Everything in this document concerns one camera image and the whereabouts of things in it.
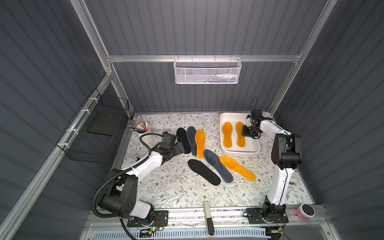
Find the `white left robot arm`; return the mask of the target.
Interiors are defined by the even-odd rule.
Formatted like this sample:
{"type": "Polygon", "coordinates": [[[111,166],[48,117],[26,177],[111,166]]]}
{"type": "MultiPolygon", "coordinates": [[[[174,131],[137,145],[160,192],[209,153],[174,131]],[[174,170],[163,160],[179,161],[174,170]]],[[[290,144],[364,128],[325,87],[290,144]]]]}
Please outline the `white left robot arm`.
{"type": "Polygon", "coordinates": [[[137,199],[139,182],[173,157],[184,154],[185,148],[178,136],[168,132],[143,134],[140,142],[147,148],[147,155],[128,168],[111,170],[93,197],[91,210],[95,216],[153,221],[154,206],[137,199]]]}

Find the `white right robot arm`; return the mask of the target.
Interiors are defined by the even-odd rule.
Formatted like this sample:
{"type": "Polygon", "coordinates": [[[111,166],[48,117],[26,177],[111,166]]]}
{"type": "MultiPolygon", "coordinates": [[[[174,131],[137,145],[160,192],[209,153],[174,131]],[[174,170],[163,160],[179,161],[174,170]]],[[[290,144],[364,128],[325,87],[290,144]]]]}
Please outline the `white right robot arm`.
{"type": "Polygon", "coordinates": [[[263,203],[263,212],[282,214],[286,209],[289,180],[303,161],[302,137],[283,129],[272,118],[264,117],[261,110],[252,110],[247,119],[251,125],[243,127],[244,137],[259,139],[267,134],[274,140],[271,151],[275,165],[273,183],[263,203]]]}

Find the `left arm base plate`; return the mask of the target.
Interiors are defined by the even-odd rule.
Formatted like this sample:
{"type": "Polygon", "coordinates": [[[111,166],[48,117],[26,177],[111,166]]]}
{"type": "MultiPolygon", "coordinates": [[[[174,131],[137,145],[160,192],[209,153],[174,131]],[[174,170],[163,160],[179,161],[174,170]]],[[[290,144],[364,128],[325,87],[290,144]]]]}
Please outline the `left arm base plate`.
{"type": "Polygon", "coordinates": [[[127,227],[129,228],[141,228],[141,227],[166,227],[169,220],[169,211],[155,210],[149,213],[146,219],[140,219],[134,217],[128,220],[127,227]]]}

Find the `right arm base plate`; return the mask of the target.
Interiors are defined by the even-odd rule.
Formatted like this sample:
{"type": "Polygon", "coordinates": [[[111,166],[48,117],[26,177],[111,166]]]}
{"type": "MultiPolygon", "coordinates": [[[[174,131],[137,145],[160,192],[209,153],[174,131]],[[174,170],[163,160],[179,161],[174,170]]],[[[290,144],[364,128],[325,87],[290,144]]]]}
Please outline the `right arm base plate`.
{"type": "Polygon", "coordinates": [[[249,224],[287,224],[289,222],[286,213],[272,213],[263,208],[247,208],[243,212],[243,217],[247,218],[249,224]]]}

